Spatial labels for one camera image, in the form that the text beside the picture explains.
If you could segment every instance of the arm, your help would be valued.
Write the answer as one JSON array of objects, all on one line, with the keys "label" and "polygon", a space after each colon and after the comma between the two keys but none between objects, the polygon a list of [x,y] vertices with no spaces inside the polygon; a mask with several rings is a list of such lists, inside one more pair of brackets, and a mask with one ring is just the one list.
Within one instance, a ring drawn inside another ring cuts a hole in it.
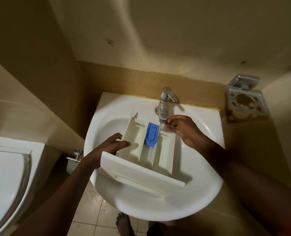
[{"label": "arm", "polygon": [[48,201],[35,211],[11,236],[67,235],[73,216],[93,171],[100,167],[103,151],[115,154],[130,146],[127,141],[117,141],[122,135],[116,133],[91,151],[63,185]]},{"label": "arm", "polygon": [[204,135],[190,117],[175,115],[166,128],[198,151],[238,196],[245,208],[272,234],[291,233],[291,189],[233,160]]}]

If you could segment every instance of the faucet handle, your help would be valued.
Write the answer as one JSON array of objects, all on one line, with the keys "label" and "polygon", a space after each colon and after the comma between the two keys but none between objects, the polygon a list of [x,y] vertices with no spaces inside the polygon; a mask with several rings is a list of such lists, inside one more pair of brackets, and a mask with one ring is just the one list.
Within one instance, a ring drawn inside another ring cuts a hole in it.
[{"label": "faucet handle", "polygon": [[164,87],[161,94],[161,99],[164,101],[168,101],[171,99],[174,103],[177,103],[178,98],[172,93],[172,89],[170,87]]}]

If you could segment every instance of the toilet lid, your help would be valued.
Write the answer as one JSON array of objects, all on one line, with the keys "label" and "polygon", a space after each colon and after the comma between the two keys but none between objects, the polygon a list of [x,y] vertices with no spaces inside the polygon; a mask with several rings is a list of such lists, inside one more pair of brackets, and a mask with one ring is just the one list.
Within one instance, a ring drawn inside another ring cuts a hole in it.
[{"label": "toilet lid", "polygon": [[0,151],[0,228],[20,204],[29,176],[29,155]]}]

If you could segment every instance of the sink bowl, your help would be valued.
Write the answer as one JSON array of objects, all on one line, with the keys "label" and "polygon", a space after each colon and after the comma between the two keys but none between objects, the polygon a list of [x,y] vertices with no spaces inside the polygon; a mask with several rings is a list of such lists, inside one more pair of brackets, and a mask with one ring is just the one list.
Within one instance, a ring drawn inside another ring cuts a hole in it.
[{"label": "sink bowl", "polygon": [[[132,111],[159,125],[155,107],[158,100],[103,92],[88,129],[84,155],[116,132],[124,133]],[[220,114],[217,110],[170,103],[169,115],[187,115],[209,138],[224,147]],[[149,221],[170,221],[194,214],[206,207],[218,194],[222,179],[194,149],[179,136],[175,139],[174,160],[170,177],[185,182],[185,187],[166,198],[156,197],[132,186],[103,176],[96,169],[90,180],[99,194],[118,210]]]}]

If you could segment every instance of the blue plastic cap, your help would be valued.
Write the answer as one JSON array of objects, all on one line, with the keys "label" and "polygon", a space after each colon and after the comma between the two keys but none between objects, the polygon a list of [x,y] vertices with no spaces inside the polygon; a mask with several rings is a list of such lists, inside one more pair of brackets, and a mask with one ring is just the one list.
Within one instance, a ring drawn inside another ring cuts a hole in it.
[{"label": "blue plastic cap", "polygon": [[150,147],[155,147],[157,143],[157,137],[159,135],[159,125],[154,123],[149,123],[146,135],[144,138],[144,144]]}]

